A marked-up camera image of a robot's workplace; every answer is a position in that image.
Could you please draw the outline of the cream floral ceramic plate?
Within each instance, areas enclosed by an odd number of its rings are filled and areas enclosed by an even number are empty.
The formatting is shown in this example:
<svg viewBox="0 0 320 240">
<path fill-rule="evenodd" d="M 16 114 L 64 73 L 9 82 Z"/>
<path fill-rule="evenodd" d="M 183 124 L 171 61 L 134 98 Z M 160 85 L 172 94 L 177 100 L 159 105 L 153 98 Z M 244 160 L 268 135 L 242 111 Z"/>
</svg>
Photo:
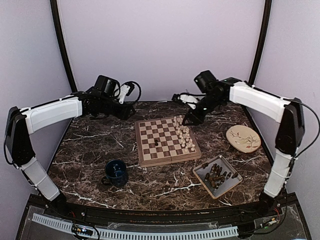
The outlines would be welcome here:
<svg viewBox="0 0 320 240">
<path fill-rule="evenodd" d="M 226 139 L 238 151 L 252 153 L 261 146 L 261 138 L 250 127 L 234 125 L 226 131 Z"/>
</svg>

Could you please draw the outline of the black right frame post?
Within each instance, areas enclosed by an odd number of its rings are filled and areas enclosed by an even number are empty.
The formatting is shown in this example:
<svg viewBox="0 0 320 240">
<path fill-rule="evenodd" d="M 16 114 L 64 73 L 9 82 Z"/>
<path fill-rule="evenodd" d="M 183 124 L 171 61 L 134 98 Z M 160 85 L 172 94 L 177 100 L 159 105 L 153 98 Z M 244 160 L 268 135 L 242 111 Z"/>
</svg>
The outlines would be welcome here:
<svg viewBox="0 0 320 240">
<path fill-rule="evenodd" d="M 267 32 L 268 32 L 268 26 L 269 26 L 269 21 L 270 21 L 270 16 L 271 16 L 271 9 L 272 9 L 272 0 L 265 0 L 264 1 L 264 8 L 263 8 L 263 15 L 262 15 L 262 21 L 261 21 L 261 27 L 260 27 L 260 32 L 259 32 L 259 37 L 258 37 L 258 42 L 257 42 L 257 47 L 252 63 L 252 68 L 251 72 L 249 75 L 248 83 L 250 85 L 255 84 L 255 80 L 258 74 L 260 62 L 262 59 L 262 54 L 265 46 L 265 41 L 267 37 Z"/>
</svg>

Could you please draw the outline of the black left frame post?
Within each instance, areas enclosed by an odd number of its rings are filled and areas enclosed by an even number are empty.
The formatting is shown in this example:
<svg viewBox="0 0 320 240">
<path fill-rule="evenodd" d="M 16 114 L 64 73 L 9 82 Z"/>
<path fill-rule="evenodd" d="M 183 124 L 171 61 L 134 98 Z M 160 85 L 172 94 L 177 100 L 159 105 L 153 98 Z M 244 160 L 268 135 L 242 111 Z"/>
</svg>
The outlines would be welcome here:
<svg viewBox="0 0 320 240">
<path fill-rule="evenodd" d="M 62 63 L 64 66 L 65 74 L 67 77 L 67 81 L 68 81 L 68 84 L 69 84 L 71 91 L 77 92 L 78 88 L 76 86 L 76 81 L 74 78 L 74 74 L 72 71 L 72 67 L 70 64 L 69 56 L 67 53 L 67 47 L 66 47 L 66 43 L 65 43 L 65 39 L 64 39 L 64 34 L 63 34 L 63 29 L 62 29 L 62 24 L 61 24 L 61 19 L 60 19 L 60 13 L 59 13 L 58 1 L 57 0 L 50 0 L 49 2 L 50 2 L 51 15 L 52 15 L 52 20 L 53 20 L 55 35 L 56 35 Z"/>
</svg>

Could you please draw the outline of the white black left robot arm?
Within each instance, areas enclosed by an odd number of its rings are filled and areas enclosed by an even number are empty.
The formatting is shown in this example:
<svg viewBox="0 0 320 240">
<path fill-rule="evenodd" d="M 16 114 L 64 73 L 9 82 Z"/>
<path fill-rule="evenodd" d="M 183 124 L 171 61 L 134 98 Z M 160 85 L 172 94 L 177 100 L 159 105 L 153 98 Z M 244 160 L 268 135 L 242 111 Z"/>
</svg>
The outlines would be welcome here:
<svg viewBox="0 0 320 240">
<path fill-rule="evenodd" d="M 37 160 L 30 136 L 37 131 L 62 122 L 90 115 L 100 114 L 127 120 L 135 114 L 135 102 L 126 102 L 135 88 L 140 85 L 134 81 L 120 84 L 117 80 L 99 75 L 94 86 L 86 91 L 73 92 L 65 97 L 32 107 L 12 107 L 8 112 L 3 151 L 9 165 L 22 171 L 27 181 L 46 200 L 51 202 L 51 210 L 60 218 L 71 213 L 65 203 L 65 195 L 49 177 L 47 171 Z"/>
</svg>

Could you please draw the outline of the white chess pieces row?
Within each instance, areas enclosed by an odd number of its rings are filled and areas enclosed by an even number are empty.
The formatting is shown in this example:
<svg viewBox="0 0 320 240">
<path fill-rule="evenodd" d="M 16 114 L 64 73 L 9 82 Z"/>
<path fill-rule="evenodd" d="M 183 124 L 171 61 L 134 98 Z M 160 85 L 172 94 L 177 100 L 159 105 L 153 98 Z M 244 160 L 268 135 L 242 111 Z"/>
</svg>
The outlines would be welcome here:
<svg viewBox="0 0 320 240">
<path fill-rule="evenodd" d="M 180 148 L 184 153 L 190 153 L 196 151 L 196 145 L 190 135 L 190 128 L 183 125 L 183 116 L 174 116 L 172 120 L 173 127 L 175 129 L 175 135 L 179 142 Z"/>
</svg>

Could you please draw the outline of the silver metal tray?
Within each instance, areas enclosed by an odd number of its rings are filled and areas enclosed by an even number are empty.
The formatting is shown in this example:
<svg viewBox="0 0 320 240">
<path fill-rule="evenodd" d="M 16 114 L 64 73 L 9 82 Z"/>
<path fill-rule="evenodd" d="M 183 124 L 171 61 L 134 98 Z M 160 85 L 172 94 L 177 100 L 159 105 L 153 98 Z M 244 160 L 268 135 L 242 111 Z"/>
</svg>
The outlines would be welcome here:
<svg viewBox="0 0 320 240">
<path fill-rule="evenodd" d="M 243 177 L 218 155 L 193 169 L 193 173 L 213 199 L 218 199 L 243 181 Z"/>
</svg>

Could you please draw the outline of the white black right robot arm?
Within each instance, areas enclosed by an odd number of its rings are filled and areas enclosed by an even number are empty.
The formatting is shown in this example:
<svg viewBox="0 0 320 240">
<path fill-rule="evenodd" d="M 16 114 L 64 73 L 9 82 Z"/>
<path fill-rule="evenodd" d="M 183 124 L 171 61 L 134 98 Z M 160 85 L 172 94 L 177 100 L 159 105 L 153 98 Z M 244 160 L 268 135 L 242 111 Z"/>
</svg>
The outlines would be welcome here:
<svg viewBox="0 0 320 240">
<path fill-rule="evenodd" d="M 302 102 L 298 98 L 289 100 L 268 93 L 234 77 L 218 80 L 209 70 L 197 75 L 194 82 L 200 94 L 180 93 L 176 97 L 190 107 L 182 121 L 186 126 L 203 124 L 207 114 L 228 102 L 253 109 L 279 123 L 275 159 L 263 190 L 265 195 L 277 197 L 298 156 L 297 150 L 305 134 Z"/>
</svg>

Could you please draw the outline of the wooden folding chess board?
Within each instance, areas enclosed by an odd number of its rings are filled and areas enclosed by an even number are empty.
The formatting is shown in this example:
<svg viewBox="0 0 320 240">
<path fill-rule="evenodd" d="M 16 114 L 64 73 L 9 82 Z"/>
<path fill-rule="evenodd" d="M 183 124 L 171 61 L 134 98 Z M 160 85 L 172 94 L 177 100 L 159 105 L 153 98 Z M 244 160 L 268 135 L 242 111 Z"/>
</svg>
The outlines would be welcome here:
<svg viewBox="0 0 320 240">
<path fill-rule="evenodd" d="M 178 142 L 173 118 L 140 120 L 134 123 L 139 165 L 143 168 L 180 163 L 199 159 L 202 156 L 197 140 L 190 126 L 190 136 L 195 151 L 184 153 Z"/>
</svg>

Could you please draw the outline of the dark blue enamel mug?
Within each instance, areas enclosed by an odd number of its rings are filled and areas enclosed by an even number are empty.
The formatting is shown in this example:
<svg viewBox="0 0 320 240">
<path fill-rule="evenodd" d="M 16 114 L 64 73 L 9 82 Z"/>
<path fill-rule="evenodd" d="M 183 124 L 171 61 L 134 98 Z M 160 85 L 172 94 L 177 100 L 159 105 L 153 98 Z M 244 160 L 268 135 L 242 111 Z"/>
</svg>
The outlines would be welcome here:
<svg viewBox="0 0 320 240">
<path fill-rule="evenodd" d="M 109 161 L 104 168 L 105 176 L 102 177 L 103 185 L 113 185 L 117 188 L 125 186 L 129 180 L 127 166 L 119 159 Z"/>
</svg>

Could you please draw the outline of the black frame post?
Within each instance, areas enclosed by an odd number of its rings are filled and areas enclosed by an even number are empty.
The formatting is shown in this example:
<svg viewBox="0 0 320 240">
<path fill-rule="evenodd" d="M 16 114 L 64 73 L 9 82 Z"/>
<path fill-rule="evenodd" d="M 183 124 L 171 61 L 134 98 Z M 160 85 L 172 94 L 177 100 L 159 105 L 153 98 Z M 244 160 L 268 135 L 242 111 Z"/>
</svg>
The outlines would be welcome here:
<svg viewBox="0 0 320 240">
<path fill-rule="evenodd" d="M 51 15 L 52 15 L 52 20 L 53 20 L 55 35 L 56 35 L 62 63 L 64 66 L 65 74 L 67 77 L 67 81 L 68 81 L 68 84 L 69 84 L 71 91 L 77 92 L 78 88 L 76 86 L 76 81 L 74 78 L 74 74 L 72 71 L 72 67 L 70 64 L 69 56 L 67 53 L 67 47 L 66 47 L 66 43 L 65 43 L 65 39 L 64 39 L 64 34 L 63 34 L 63 29 L 62 29 L 62 24 L 61 24 L 61 19 L 60 19 L 60 13 L 59 13 L 58 1 L 57 0 L 50 0 L 49 2 L 50 2 Z"/>
<path fill-rule="evenodd" d="M 265 0 L 264 1 L 264 8 L 263 8 L 263 15 L 262 15 L 262 21 L 261 21 L 261 27 L 260 27 L 260 32 L 259 32 L 259 37 L 258 37 L 258 42 L 257 42 L 257 47 L 252 63 L 252 68 L 251 72 L 249 75 L 248 83 L 250 85 L 255 84 L 255 80 L 258 74 L 260 62 L 262 59 L 262 54 L 265 46 L 265 41 L 267 37 L 267 32 L 268 32 L 268 26 L 269 26 L 269 21 L 270 21 L 270 16 L 271 16 L 271 9 L 272 9 L 272 0 Z"/>
</svg>

